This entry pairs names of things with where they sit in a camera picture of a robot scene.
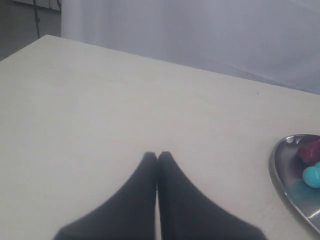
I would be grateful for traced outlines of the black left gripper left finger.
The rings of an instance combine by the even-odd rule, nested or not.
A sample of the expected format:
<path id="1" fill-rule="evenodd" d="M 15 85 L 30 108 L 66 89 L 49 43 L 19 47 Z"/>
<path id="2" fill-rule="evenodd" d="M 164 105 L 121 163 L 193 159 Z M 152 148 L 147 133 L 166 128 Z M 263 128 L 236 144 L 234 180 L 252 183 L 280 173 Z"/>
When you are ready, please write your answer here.
<path id="1" fill-rule="evenodd" d="M 153 240 L 157 157 L 146 152 L 126 183 L 104 204 L 62 227 L 56 240 Z"/>

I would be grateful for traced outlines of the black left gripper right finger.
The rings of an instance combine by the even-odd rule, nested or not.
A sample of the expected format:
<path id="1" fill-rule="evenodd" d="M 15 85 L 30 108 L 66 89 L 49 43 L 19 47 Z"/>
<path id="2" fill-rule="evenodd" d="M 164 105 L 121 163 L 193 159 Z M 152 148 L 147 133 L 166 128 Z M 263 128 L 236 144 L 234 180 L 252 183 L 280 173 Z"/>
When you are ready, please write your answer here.
<path id="1" fill-rule="evenodd" d="M 207 198 L 168 151 L 158 157 L 158 204 L 164 240 L 264 240 L 254 225 Z"/>

